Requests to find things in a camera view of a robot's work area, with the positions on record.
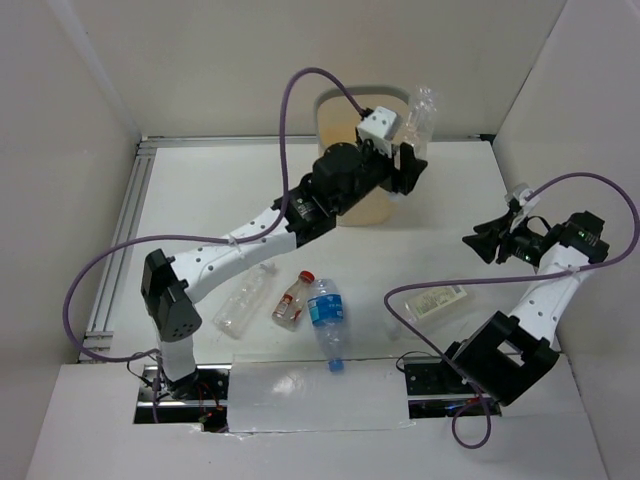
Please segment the clear crushed bottle white-blue cap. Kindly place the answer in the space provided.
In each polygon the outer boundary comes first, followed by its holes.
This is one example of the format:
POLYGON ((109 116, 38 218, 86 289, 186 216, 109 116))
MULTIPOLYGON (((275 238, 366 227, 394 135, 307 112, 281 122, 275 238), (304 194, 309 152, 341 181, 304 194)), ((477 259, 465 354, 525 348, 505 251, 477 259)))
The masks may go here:
POLYGON ((440 103, 440 96, 432 88, 418 85, 409 96, 407 118, 400 128, 401 136, 395 145, 406 142, 414 148, 417 158, 427 161, 427 149, 434 135, 440 103))

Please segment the beige label clear bottle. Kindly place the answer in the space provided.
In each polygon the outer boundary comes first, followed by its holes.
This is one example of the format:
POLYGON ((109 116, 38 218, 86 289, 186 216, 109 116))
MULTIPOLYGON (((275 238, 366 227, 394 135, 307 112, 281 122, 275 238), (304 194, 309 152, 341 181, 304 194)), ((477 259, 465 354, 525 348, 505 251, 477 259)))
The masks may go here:
POLYGON ((389 303, 406 323, 429 336, 462 321, 475 299, 473 288, 453 285, 402 292, 389 303))

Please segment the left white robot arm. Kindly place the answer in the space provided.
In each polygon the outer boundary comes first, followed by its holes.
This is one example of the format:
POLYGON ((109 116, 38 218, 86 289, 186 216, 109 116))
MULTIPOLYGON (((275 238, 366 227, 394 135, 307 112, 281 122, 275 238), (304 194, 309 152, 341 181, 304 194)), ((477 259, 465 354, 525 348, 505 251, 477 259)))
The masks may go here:
POLYGON ((376 188, 410 194, 427 166, 407 143, 387 152, 370 140, 337 143, 298 186, 221 241, 207 240, 172 257, 160 249, 149 253, 141 295, 157 333, 163 389, 179 400, 196 392, 200 375, 192 337, 203 323, 197 303, 227 280, 333 230, 338 217, 376 188))

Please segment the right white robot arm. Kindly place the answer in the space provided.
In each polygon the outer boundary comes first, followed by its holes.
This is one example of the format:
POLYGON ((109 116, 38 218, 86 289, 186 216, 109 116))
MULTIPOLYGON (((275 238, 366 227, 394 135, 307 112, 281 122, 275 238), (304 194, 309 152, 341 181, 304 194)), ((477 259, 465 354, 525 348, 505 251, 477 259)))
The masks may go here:
POLYGON ((546 375, 559 353, 552 348, 559 320, 589 272, 583 266, 606 260, 609 244, 601 239, 605 222, 589 211, 541 235, 524 218, 508 227, 508 215, 478 225, 463 238, 485 262, 506 262, 515 257, 536 268, 537 276, 561 273, 557 279, 536 281, 514 309, 496 312, 470 338, 454 342, 447 361, 436 369, 436 379, 448 392, 470 382, 502 406, 508 406, 546 375))

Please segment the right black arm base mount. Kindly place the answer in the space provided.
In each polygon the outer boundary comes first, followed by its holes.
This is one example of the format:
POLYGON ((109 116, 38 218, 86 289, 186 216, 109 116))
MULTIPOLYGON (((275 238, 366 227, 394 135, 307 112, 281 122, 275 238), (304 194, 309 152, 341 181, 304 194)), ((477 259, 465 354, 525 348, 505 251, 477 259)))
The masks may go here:
POLYGON ((485 415, 471 386, 439 357, 410 351, 396 360, 395 367, 404 375, 410 419, 485 415))

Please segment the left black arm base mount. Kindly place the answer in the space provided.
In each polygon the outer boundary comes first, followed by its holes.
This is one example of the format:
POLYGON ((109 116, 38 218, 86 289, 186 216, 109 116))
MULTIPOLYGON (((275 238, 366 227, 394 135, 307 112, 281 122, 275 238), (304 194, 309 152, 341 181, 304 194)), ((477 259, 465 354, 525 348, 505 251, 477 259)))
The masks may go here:
POLYGON ((199 366, 187 380, 172 383, 159 368, 157 355, 138 371, 126 370, 137 380, 135 424, 194 424, 208 433, 229 431, 228 390, 230 368, 199 366))

